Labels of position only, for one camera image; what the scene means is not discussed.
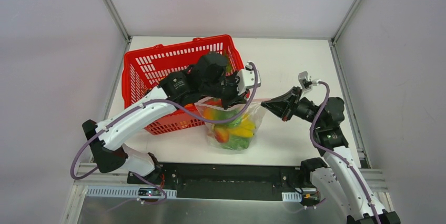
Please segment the right aluminium frame post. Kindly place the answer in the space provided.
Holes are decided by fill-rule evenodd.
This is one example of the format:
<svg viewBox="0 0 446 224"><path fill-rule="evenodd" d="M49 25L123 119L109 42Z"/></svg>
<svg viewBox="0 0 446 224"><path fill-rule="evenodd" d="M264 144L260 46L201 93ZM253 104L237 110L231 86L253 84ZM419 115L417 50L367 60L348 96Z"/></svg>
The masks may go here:
<svg viewBox="0 0 446 224"><path fill-rule="evenodd" d="M332 42L333 45L335 45L338 42L338 40L340 39L340 37L344 33L345 29L347 28L349 22L351 21L351 19L353 18L354 14L358 10L358 8L359 8L360 4L362 3L362 1L363 0L353 0L353 2L351 4L351 6L349 7L346 15L342 19L342 21L341 21L339 27L337 28L335 34L331 38L331 42Z"/></svg>

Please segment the yellow banana toy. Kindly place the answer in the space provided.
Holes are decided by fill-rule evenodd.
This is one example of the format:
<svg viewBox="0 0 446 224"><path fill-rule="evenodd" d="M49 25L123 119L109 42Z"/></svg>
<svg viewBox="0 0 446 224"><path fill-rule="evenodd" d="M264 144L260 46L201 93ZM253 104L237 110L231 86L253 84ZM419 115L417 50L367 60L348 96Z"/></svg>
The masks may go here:
<svg viewBox="0 0 446 224"><path fill-rule="evenodd" d="M249 114L244 114L228 124L229 132L232 135L251 138L255 135L256 124Z"/></svg>

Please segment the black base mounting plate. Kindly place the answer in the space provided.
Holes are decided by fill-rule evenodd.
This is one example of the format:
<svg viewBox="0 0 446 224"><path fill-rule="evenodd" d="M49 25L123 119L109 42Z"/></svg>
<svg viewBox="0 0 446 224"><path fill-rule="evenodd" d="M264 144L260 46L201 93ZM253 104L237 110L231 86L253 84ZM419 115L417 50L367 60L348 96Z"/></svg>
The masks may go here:
<svg viewBox="0 0 446 224"><path fill-rule="evenodd" d="M178 198L281 201L283 193L318 192L299 166L253 166L163 162L145 179L163 183Z"/></svg>

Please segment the left aluminium frame post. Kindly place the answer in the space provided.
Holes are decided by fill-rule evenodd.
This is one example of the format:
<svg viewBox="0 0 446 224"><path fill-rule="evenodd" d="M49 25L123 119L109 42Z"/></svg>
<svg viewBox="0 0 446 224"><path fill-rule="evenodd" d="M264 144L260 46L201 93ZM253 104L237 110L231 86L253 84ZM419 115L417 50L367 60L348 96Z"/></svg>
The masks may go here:
<svg viewBox="0 0 446 224"><path fill-rule="evenodd" d="M115 25L117 26L120 34L122 35L122 37L124 38L126 43L130 43L131 36L130 36L127 28L125 27L125 24L118 12L113 0L102 0L102 1L105 4L112 20L114 21Z"/></svg>

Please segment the green orange mango toy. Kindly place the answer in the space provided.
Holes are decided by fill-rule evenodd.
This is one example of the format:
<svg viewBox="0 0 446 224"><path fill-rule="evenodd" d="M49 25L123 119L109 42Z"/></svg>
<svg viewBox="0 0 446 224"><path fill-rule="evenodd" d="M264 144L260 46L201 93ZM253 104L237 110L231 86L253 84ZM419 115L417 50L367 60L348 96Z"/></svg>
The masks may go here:
<svg viewBox="0 0 446 224"><path fill-rule="evenodd" d="M203 117L205 119L208 119L208 120L218 120L218 121L226 120L228 118L232 118L236 114L239 113L239 109L238 108L231 109L231 110L224 110L224 109L221 110L219 107L204 107L204 106L201 106L197 110L199 111L201 117Z"/></svg>

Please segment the clear zip top bag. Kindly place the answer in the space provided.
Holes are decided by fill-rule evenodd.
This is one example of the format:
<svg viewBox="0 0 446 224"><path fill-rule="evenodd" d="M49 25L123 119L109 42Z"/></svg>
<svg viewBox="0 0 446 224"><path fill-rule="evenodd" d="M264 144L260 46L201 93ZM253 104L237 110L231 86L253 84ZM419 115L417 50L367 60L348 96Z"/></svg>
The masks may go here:
<svg viewBox="0 0 446 224"><path fill-rule="evenodd" d="M215 148L225 152L242 152L248 149L256 137L266 110L261 106L262 99L254 99L247 110L235 120L224 124L205 123L207 140ZM226 120L238 114L244 104L223 109L221 100L204 98L195 103L200 116L209 120Z"/></svg>

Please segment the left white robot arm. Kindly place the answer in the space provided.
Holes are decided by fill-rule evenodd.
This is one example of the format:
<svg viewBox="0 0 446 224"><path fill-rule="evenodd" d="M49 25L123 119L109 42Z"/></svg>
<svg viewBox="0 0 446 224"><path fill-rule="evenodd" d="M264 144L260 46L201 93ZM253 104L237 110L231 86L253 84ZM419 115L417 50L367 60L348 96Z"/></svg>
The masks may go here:
<svg viewBox="0 0 446 224"><path fill-rule="evenodd" d="M147 184L160 179L155 157L126 146L125 142L139 130L159 118L182 110L190 116L214 124L236 120L247 110L258 87L259 73L249 62L241 70L227 75L228 59L217 52L202 55L186 69L171 72L140 100L112 119L82 124L87 142L96 162L95 170L106 174L124 168L139 175ZM212 120L200 117L185 108L204 97L220 99L224 109L244 104L240 112L228 119Z"/></svg>

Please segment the green napa cabbage toy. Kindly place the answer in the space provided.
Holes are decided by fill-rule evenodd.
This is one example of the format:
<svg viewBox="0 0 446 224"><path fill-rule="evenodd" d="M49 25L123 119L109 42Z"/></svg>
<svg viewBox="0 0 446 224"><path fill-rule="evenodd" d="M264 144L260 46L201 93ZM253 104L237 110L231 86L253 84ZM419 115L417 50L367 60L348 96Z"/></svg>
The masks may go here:
<svg viewBox="0 0 446 224"><path fill-rule="evenodd" d="M249 148L251 140L252 138L230 136L228 142L221 144L221 147L226 150L242 151Z"/></svg>

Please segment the red plastic shopping basket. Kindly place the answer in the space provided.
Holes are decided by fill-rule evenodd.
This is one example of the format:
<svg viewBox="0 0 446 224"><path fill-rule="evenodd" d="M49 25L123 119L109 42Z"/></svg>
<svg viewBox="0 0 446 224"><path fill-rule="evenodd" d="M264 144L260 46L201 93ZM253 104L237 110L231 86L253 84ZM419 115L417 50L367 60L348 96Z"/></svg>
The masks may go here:
<svg viewBox="0 0 446 224"><path fill-rule="evenodd" d="M218 52L228 58L228 74L244 69L242 59L229 35L194 38L190 42L156 45L125 54L121 76L125 107L139 101L154 88L162 87L168 100L186 108L186 111L174 108L173 113L150 123L145 128L148 132L159 135L203 125L203 121L192 115L198 114L194 104L206 96L193 90L189 70L191 65L208 52Z"/></svg>

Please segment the red peach toy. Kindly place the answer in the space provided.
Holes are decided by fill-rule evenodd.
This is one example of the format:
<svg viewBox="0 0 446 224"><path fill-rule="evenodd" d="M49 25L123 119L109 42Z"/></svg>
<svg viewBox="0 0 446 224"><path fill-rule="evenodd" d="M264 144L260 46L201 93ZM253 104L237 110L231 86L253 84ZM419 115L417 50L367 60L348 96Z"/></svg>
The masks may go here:
<svg viewBox="0 0 446 224"><path fill-rule="evenodd" d="M230 132L228 130L227 127L222 126L222 125L216 125L214 127L214 138L219 142L219 143L227 143L230 139Z"/></svg>

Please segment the aluminium frame post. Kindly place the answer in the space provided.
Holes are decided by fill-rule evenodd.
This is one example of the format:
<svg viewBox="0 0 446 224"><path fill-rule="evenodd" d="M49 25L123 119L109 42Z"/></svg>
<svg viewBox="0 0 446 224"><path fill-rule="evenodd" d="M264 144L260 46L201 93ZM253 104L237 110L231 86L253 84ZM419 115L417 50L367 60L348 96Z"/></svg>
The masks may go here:
<svg viewBox="0 0 446 224"><path fill-rule="evenodd" d="M359 8L360 4L362 3L362 1L363 0L353 0L353 2L351 4L351 6L349 7L346 15L342 19L342 21L341 21L339 27L337 28L335 34L331 38L331 42L332 42L333 45L335 45L338 42L338 40L340 39L340 37L344 33L345 29L347 28L349 22L351 21L351 19L353 18L354 14L358 10L358 8Z"/></svg>
<svg viewBox="0 0 446 224"><path fill-rule="evenodd" d="M125 27L125 24L118 12L113 0L102 0L102 1L105 4L112 20L114 21L115 25L117 26L120 34L122 35L122 37L124 38L126 43L130 43L131 36L130 36L127 28Z"/></svg>

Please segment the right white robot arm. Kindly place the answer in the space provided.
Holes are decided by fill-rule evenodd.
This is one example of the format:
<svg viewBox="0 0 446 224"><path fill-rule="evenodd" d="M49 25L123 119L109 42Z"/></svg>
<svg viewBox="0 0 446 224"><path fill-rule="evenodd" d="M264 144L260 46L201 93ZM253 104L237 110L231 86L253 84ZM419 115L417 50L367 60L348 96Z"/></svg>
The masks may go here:
<svg viewBox="0 0 446 224"><path fill-rule="evenodd" d="M302 89L263 101L261 106L282 121L298 117L311 123L309 136L320 157L301 162L299 182L316 187L325 200L335 203L346 223L400 223L395 211L388 211L379 201L354 163L349 143L341 130L344 101L326 93L316 105L303 98Z"/></svg>

